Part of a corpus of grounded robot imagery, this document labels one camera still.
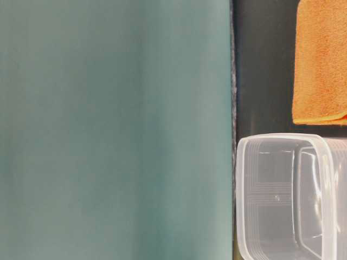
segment clear plastic container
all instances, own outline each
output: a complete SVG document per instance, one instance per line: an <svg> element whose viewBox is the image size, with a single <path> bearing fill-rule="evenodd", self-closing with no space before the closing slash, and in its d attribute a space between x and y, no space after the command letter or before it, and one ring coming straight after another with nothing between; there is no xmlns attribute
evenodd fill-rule
<svg viewBox="0 0 347 260"><path fill-rule="evenodd" d="M347 139L242 139L236 201L245 260L346 260Z"/></svg>

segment plastic container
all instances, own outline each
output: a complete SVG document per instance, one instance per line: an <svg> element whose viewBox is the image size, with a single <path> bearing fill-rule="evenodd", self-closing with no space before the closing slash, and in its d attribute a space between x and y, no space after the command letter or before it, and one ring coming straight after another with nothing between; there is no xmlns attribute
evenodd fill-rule
<svg viewBox="0 0 347 260"><path fill-rule="evenodd" d="M347 139L265 134L237 148L245 260L347 259Z"/></svg>

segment black surface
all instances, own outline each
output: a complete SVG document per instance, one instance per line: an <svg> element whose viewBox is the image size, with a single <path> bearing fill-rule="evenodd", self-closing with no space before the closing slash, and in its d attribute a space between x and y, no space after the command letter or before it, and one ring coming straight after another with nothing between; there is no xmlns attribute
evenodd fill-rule
<svg viewBox="0 0 347 260"><path fill-rule="evenodd" d="M235 0L237 140L263 133L347 137L347 127L292 123L298 0Z"/></svg>

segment orange cloth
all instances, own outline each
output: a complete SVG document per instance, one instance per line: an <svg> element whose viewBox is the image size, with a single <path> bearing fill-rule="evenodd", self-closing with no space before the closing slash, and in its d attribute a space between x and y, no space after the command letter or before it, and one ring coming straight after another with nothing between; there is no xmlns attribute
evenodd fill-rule
<svg viewBox="0 0 347 260"><path fill-rule="evenodd" d="M347 125L347 0L301 0L293 122Z"/></svg>

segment container wall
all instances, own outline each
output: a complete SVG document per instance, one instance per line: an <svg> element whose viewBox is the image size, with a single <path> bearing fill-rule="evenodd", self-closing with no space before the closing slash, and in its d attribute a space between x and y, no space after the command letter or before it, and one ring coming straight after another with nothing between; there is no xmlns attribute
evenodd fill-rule
<svg viewBox="0 0 347 260"><path fill-rule="evenodd" d="M231 259L227 0L0 0L0 258Z"/></svg>

